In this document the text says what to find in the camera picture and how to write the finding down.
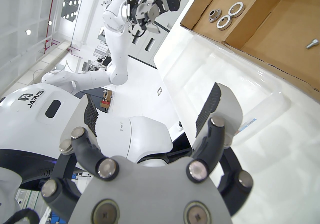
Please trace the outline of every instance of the jarvis logo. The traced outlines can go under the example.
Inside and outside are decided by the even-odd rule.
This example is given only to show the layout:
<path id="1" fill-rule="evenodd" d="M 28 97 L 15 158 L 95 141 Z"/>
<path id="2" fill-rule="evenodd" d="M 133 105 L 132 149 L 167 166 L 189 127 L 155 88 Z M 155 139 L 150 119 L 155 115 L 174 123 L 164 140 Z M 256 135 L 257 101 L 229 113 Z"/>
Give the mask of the jarvis logo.
<path id="1" fill-rule="evenodd" d="M 33 94 L 23 94 L 22 96 L 20 96 L 20 97 L 18 98 L 18 100 L 27 101 L 27 100 L 29 100 L 30 97 L 32 97 L 32 96 L 33 96 Z"/>
<path id="2" fill-rule="evenodd" d="M 44 94 L 44 90 L 40 90 L 38 91 L 35 95 L 33 94 L 23 94 L 21 95 L 18 100 L 20 101 L 28 101 L 28 106 L 29 108 L 31 108 L 33 105 L 35 105 L 37 99 L 39 99 L 39 97 L 41 97 Z"/>

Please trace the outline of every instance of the white plastic tray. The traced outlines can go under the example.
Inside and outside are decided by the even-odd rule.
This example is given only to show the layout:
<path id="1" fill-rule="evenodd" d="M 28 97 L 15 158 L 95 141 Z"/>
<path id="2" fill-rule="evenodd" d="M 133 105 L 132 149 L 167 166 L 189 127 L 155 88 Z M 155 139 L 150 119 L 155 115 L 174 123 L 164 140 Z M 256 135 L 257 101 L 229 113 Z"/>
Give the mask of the white plastic tray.
<path id="1" fill-rule="evenodd" d="M 233 145 L 238 145 L 287 109 L 281 85 L 271 77 L 231 50 L 194 36 L 163 80 L 170 84 L 174 101 L 186 105 L 185 117 L 200 113 L 215 82 L 228 86 L 243 111 L 242 125 L 233 138 Z"/>

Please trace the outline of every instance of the ceiling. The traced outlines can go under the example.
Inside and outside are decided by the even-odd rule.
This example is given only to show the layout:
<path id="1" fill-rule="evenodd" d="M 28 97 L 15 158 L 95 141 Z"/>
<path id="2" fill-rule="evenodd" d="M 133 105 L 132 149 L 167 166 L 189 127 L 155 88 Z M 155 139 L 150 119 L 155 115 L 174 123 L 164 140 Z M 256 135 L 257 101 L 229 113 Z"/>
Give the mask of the ceiling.
<path id="1" fill-rule="evenodd" d="M 50 47 L 57 3 L 0 0 L 0 91 L 43 55 L 47 41 Z"/>

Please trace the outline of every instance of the black cable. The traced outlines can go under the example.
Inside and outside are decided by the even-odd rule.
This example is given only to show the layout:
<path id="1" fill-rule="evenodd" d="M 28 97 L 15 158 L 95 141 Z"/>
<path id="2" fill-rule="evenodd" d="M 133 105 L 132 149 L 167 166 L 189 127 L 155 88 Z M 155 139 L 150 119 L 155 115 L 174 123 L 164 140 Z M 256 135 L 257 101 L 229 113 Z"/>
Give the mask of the black cable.
<path id="1" fill-rule="evenodd" d="M 39 224 L 40 219 L 38 214 L 30 209 L 25 208 L 15 212 L 5 223 L 3 224 L 14 224 L 20 221 L 21 219 L 27 217 L 30 224 Z"/>
<path id="2" fill-rule="evenodd" d="M 132 34 L 132 36 L 134 36 L 135 38 L 139 38 L 139 37 L 141 37 L 141 36 L 145 33 L 145 31 L 146 31 L 146 30 L 144 30 L 143 33 L 141 33 L 139 36 L 133 35 L 133 34 Z"/>

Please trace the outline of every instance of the label sticker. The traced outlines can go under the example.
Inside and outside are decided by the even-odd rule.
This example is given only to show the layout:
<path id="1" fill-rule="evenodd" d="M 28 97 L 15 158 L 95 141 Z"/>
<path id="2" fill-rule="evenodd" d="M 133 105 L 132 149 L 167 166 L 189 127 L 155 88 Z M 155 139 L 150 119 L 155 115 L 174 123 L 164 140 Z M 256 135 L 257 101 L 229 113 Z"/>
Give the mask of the label sticker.
<path id="1" fill-rule="evenodd" d="M 29 89 L 21 93 L 19 97 L 12 103 L 11 108 L 14 111 L 32 109 L 45 93 L 44 89 Z"/>
<path id="2" fill-rule="evenodd" d="M 257 119 L 253 119 L 248 123 L 245 123 L 239 130 L 237 130 L 237 132 L 235 133 L 235 135 L 237 135 L 239 132 L 243 131 L 245 128 L 247 128 L 248 126 L 250 126 L 252 123 L 254 123 Z"/>

